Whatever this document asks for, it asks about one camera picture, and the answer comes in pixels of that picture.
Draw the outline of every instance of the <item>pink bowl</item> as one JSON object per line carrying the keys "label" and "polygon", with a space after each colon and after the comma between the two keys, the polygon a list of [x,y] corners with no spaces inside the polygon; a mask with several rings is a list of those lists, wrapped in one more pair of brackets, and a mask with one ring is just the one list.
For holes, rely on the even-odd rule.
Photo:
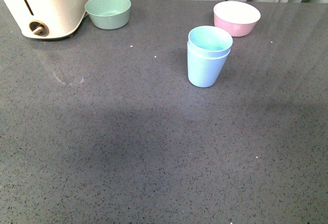
{"label": "pink bowl", "polygon": [[214,26],[226,30],[232,37],[249,34],[261,18],[255,7],[237,1],[218,3],[213,10]]}

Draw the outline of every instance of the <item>speckled quartz countertop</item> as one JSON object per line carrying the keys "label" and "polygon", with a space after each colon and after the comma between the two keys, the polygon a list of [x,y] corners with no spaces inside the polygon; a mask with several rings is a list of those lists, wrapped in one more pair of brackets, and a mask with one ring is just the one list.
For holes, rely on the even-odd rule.
{"label": "speckled quartz countertop", "polygon": [[251,3],[202,89],[188,33],[216,3],[48,41],[0,3],[0,223],[328,223],[328,5]]}

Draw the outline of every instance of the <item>plastic cup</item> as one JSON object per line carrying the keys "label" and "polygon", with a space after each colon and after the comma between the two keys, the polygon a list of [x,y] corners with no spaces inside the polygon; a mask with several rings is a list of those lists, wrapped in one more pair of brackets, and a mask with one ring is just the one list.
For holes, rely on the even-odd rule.
{"label": "plastic cup", "polygon": [[188,79],[197,87],[210,87],[217,80],[230,53],[232,37],[212,26],[194,28],[189,33]]}
{"label": "plastic cup", "polygon": [[220,57],[230,51],[232,37],[221,28],[200,26],[188,35],[190,48],[206,57]]}

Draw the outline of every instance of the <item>kitchen appliance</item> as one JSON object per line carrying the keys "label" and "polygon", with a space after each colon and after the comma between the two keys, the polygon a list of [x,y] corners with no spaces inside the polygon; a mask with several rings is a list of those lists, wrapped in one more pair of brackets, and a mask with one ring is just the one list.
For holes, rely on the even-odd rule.
{"label": "kitchen appliance", "polygon": [[22,34],[61,38],[72,34],[85,17],[88,0],[4,0]]}

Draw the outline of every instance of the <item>green bowl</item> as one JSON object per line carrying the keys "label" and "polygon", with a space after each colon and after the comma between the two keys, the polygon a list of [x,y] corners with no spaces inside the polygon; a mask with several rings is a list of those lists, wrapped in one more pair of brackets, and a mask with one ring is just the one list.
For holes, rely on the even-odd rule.
{"label": "green bowl", "polygon": [[101,29],[117,29],[128,23],[130,18],[130,0],[89,0],[86,12],[93,24]]}

